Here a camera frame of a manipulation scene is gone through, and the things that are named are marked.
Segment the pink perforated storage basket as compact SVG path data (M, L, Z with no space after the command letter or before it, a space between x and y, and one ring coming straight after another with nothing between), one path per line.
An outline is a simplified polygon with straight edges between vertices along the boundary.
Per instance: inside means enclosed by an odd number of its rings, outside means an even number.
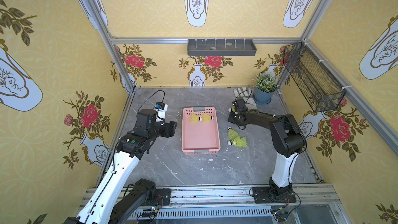
M213 120L190 123L190 115L213 116ZM186 107L182 112L181 150L186 155L217 154L220 150L220 136L214 107Z

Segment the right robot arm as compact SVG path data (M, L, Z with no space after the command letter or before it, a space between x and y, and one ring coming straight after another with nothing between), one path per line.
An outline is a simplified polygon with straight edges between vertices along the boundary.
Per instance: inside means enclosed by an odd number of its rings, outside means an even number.
M292 193L292 174L296 159L305 150L307 141L291 114L271 115L257 109L249 109L243 99L233 101L228 122L238 127L257 125L271 132L277 152L275 169L269 180L270 194L281 198Z

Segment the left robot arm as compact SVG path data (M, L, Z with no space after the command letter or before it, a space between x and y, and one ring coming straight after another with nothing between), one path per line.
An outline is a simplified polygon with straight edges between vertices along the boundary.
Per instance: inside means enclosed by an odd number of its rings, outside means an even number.
M146 202L156 200L155 183L146 179L137 181L133 189L118 200L128 177L141 158L159 137L174 136L177 122L165 121L166 106L140 110L132 131L120 138L112 163L95 193L76 217L67 224L123 224L134 211Z

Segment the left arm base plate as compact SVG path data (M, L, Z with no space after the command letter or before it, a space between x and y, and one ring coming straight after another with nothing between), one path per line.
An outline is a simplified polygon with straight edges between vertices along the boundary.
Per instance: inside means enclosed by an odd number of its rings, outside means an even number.
M156 188L153 190L139 190L138 187L125 192L124 200L133 206L169 206L171 202L171 188Z

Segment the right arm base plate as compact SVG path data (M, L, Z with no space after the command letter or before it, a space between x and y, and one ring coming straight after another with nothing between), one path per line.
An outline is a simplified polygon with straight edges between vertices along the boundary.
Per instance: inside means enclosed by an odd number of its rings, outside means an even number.
M251 190L252 197L257 204L280 203L286 205L288 203L297 202L291 186L283 188L276 186L253 187Z

